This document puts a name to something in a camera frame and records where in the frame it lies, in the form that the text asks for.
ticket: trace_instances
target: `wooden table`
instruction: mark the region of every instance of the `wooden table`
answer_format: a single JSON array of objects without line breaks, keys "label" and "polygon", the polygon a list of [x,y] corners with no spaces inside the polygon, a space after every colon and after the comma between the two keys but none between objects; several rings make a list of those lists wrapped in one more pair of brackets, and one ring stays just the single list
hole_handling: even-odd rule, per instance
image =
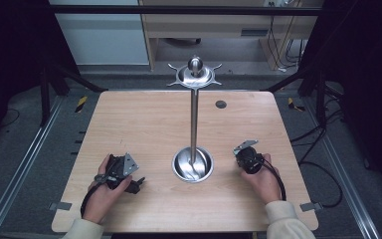
[{"label": "wooden table", "polygon": [[[218,109],[216,101],[227,106]],[[258,139],[258,152],[270,153],[286,186],[287,200],[314,230],[313,211],[299,205],[309,197],[290,146],[274,96],[267,92],[200,91],[197,145],[214,158],[210,177],[199,183],[180,180],[172,159],[190,145],[190,92],[102,93],[62,197],[71,210],[58,210],[57,232],[80,218],[80,206],[97,168],[108,153],[129,152],[145,176],[141,191],[124,193],[104,222],[107,232],[251,232],[264,231],[263,203],[240,177],[234,147]]]}]

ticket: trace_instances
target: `wire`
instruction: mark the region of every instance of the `wire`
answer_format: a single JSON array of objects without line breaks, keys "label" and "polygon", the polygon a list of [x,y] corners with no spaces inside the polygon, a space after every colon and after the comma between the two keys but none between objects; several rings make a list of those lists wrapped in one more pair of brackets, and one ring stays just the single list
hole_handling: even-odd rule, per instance
[{"label": "wire", "polygon": [[[347,11],[347,14],[343,17],[343,19],[338,23],[338,25],[336,26],[336,28],[332,31],[332,33],[330,34],[330,36],[324,41],[324,44],[320,47],[320,49],[318,50],[318,53],[316,54],[316,56],[314,57],[314,59],[318,59],[319,56],[321,55],[324,55],[324,52],[326,52],[324,49],[325,47],[328,45],[329,42],[332,41],[333,37],[336,36],[336,32],[338,31],[338,29],[340,29],[340,27],[343,25],[343,23],[345,22],[345,20],[348,18],[349,16],[349,13],[352,12],[352,10],[354,9],[355,5],[358,3],[358,0],[355,0],[353,4],[351,4],[350,6],[350,9]],[[318,66],[319,64],[321,64],[320,61],[312,61],[312,63],[307,67],[307,69],[312,69],[312,68],[315,68],[315,66]],[[315,128],[315,129],[312,129],[310,131],[310,133],[313,133],[315,132],[316,130],[318,129],[318,126]],[[319,141],[320,137],[322,136],[322,134],[325,132],[325,128],[323,129],[323,131],[321,132],[320,136],[317,138],[317,140],[311,145],[310,149],[313,148],[313,146]],[[323,205],[323,207],[334,207],[336,205],[338,205],[340,203],[340,201],[342,200],[342,189],[341,189],[341,186],[340,184],[338,183],[338,181],[331,175],[331,173],[329,173],[325,168],[319,166],[318,164],[315,164],[315,163],[312,163],[312,162],[304,162],[303,160],[301,160],[298,165],[300,166],[301,164],[309,164],[309,165],[314,165],[318,168],[320,168],[321,170],[323,170],[324,172],[326,172],[332,179],[333,181],[336,183],[336,185],[338,186],[339,188],[339,199],[336,203],[333,203],[333,204],[330,204],[330,205]]]},{"label": "wire", "polygon": [[318,135],[317,139],[314,141],[314,143],[309,147],[309,149],[306,151],[306,153],[303,155],[303,157],[298,162],[298,165],[301,165],[303,161],[306,159],[308,154],[312,151],[312,149],[315,147],[315,145],[324,137],[325,135],[325,128],[321,131],[321,133]]},{"label": "wire", "polygon": [[334,181],[334,183],[337,185],[337,188],[339,189],[339,198],[334,203],[331,203],[331,204],[323,204],[323,203],[321,203],[321,205],[323,207],[325,207],[325,208],[332,208],[332,207],[337,206],[342,201],[342,198],[343,198],[342,187],[340,186],[340,184],[337,181],[337,179],[333,175],[331,175],[331,173],[327,169],[325,169],[324,167],[322,167],[322,166],[320,166],[320,165],[318,165],[316,163],[309,162],[309,161],[304,161],[299,166],[304,165],[304,164],[315,166],[315,167],[321,169],[323,172],[325,172]]},{"label": "wire", "polygon": [[275,168],[267,161],[267,160],[259,160],[258,158],[254,157],[253,160],[262,166],[264,166],[268,171],[272,173],[272,175],[276,178],[278,181],[279,188],[281,189],[281,195],[282,195],[282,200],[286,201],[287,200],[287,192],[285,190],[285,185],[284,182],[282,181],[281,177],[278,175],[278,173],[275,171]]},{"label": "wire", "polygon": [[103,182],[98,182],[95,186],[93,186],[88,193],[86,194],[85,198],[83,199],[82,207],[80,208],[80,212],[82,214],[82,218],[85,215],[87,203],[89,202],[89,199],[92,197],[93,193],[96,192],[96,190],[103,185]]},{"label": "wire", "polygon": [[[331,120],[333,117],[335,116],[339,116],[339,115],[342,115],[343,114],[343,111],[342,110],[337,110],[335,111],[333,114],[331,114],[329,117],[327,117],[327,121]],[[333,121],[331,122],[328,122],[327,124],[331,124],[331,123],[334,123],[338,120],[339,118],[336,118],[334,119]]]},{"label": "wire", "polygon": [[14,119],[12,119],[11,121],[9,121],[9,122],[7,122],[5,124],[0,125],[0,127],[8,126],[9,124],[12,124],[13,122],[15,122],[20,117],[20,112],[19,111],[15,110],[15,109],[8,109],[8,112],[9,111],[16,112],[17,116]]},{"label": "wire", "polygon": [[313,128],[312,130],[304,133],[303,135],[301,135],[299,137],[296,137],[294,139],[291,139],[290,142],[295,142],[295,141],[301,140],[301,139],[303,139],[303,138],[305,138],[305,137],[315,133],[319,128],[320,128],[320,126],[317,126],[317,127]]},{"label": "wire", "polygon": [[339,101],[339,98],[330,99],[326,103],[324,103],[324,106],[327,107],[327,105],[330,104],[331,102],[337,102],[337,101]]},{"label": "wire", "polygon": [[[289,67],[294,67],[296,66],[296,64],[294,65],[287,65],[287,64],[284,64],[282,61],[281,61],[281,57],[280,57],[280,53],[279,53],[279,50],[278,50],[278,44],[276,43],[276,38],[275,38],[275,33],[273,32],[273,23],[275,21],[275,16],[272,16],[271,17],[271,26],[270,26],[270,30],[269,30],[269,35],[268,35],[268,47],[269,47],[269,50],[275,60],[275,64],[278,68],[289,68]],[[272,51],[272,48],[271,48],[271,45],[270,45],[270,38],[273,38],[273,42],[275,44],[275,48],[276,48],[276,53],[277,53],[277,58],[275,57],[275,54],[273,53]]]},{"label": "wire", "polygon": [[312,145],[314,142],[307,142],[307,143],[299,143],[299,144],[293,144],[292,146],[307,146]]},{"label": "wire", "polygon": [[286,60],[288,62],[291,62],[291,63],[298,63],[299,64],[301,59],[302,59],[303,52],[305,51],[304,39],[301,39],[299,41],[299,53],[297,56],[290,56],[289,55],[292,45],[293,45],[293,39],[290,39],[289,42],[287,43],[287,47],[286,47],[286,53],[285,53]]}]

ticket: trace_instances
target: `round metal base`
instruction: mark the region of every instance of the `round metal base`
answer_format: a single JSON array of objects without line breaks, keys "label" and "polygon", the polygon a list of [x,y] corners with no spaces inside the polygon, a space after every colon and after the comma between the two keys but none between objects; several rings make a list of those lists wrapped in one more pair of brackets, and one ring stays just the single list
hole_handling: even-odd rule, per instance
[{"label": "round metal base", "polygon": [[173,156],[172,169],[183,181],[200,182],[212,173],[213,157],[205,148],[197,147],[195,162],[191,164],[191,147],[184,147]]}]

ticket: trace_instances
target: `floor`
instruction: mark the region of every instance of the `floor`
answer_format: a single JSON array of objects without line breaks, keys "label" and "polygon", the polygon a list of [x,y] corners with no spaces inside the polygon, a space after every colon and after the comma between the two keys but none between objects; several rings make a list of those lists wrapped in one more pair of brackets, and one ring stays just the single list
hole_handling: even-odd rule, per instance
[{"label": "floor", "polygon": [[[299,44],[292,46],[289,56],[296,56]],[[211,90],[266,89],[296,71],[271,71],[256,39],[202,39],[199,45],[192,40],[166,39],[160,41],[156,67],[153,71],[140,67],[80,66],[85,78],[111,90],[170,90],[174,71],[167,64],[181,67],[193,55],[198,55],[211,67],[222,64],[216,76],[223,86]],[[53,112],[58,112],[47,125],[49,132],[39,127],[41,120],[40,89],[34,88],[15,96],[0,128],[0,238],[57,238],[50,225],[58,203],[81,148],[98,94],[68,80],[71,91],[66,97],[52,95]],[[275,93],[289,138],[296,138],[316,126],[313,117],[314,96],[300,98],[296,81]],[[80,114],[75,113],[79,98],[88,96]],[[305,111],[290,109],[288,99]],[[307,155],[306,161],[326,169],[302,165],[309,195],[313,201],[335,207],[316,211],[319,228],[317,238],[382,238],[382,177],[364,167],[344,116],[339,113],[338,100],[327,97],[328,116],[326,135]],[[319,131],[294,143],[296,158],[304,157]],[[266,238],[263,232],[259,238]]]}]

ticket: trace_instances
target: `metal rail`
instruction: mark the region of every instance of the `metal rail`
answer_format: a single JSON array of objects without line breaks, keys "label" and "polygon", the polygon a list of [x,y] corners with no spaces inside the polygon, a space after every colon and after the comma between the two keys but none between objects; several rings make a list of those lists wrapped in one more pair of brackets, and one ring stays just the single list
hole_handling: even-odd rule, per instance
[{"label": "metal rail", "polygon": [[229,6],[117,6],[117,5],[35,5],[27,10],[47,9],[70,14],[172,14],[172,15],[265,15],[265,16],[323,16],[344,14],[341,9],[296,7],[229,7]]},{"label": "metal rail", "polygon": [[11,205],[14,202],[15,197],[17,196],[18,192],[20,191],[21,186],[23,185],[23,182],[24,182],[25,178],[27,177],[27,174],[30,171],[30,168],[33,165],[33,163],[37,157],[37,154],[39,153],[39,150],[43,145],[43,142],[45,141],[52,125],[54,124],[55,118],[57,117],[57,115],[60,111],[63,100],[64,100],[64,98],[57,97],[57,99],[53,105],[52,114],[48,120],[48,123],[39,128],[35,138],[33,139],[33,142],[30,144],[29,149],[27,150],[26,154],[24,155],[23,160],[21,161],[20,165],[18,166],[17,171],[15,172],[10,183],[8,184],[7,188],[5,189],[4,194],[1,196],[1,199],[0,199],[0,226],[2,225],[2,222],[4,221],[9,209],[11,208]]}]

